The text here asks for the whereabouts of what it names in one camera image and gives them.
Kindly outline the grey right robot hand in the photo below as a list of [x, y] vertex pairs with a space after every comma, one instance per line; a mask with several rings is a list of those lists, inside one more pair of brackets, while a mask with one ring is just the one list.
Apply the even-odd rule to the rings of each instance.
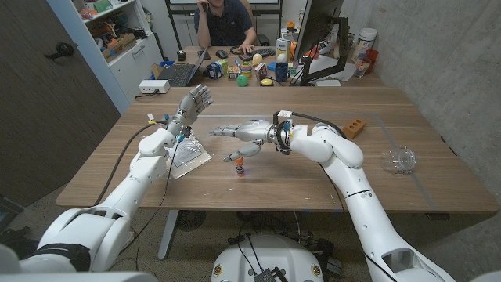
[[241, 141], [249, 142], [248, 145], [225, 157], [224, 162], [254, 156], [259, 153], [261, 145], [265, 143], [278, 143], [275, 125], [262, 119], [254, 119], [238, 125], [218, 126], [210, 132], [210, 135], [235, 137]]

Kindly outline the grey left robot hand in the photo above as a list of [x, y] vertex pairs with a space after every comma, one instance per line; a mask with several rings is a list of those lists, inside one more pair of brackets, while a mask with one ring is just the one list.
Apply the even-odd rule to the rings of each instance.
[[193, 124], [198, 115], [212, 103], [211, 90], [206, 85], [199, 84], [183, 97], [167, 130], [173, 135], [179, 134], [185, 127]]

